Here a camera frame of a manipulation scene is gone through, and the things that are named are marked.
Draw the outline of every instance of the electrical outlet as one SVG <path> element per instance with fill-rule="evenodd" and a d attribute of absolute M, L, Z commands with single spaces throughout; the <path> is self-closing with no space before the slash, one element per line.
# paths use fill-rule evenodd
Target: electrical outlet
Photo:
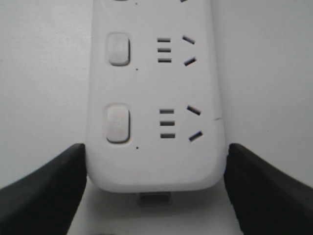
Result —
<path fill-rule="evenodd" d="M 226 146 L 209 0 L 95 0 L 87 168 L 113 192 L 198 190 Z"/>

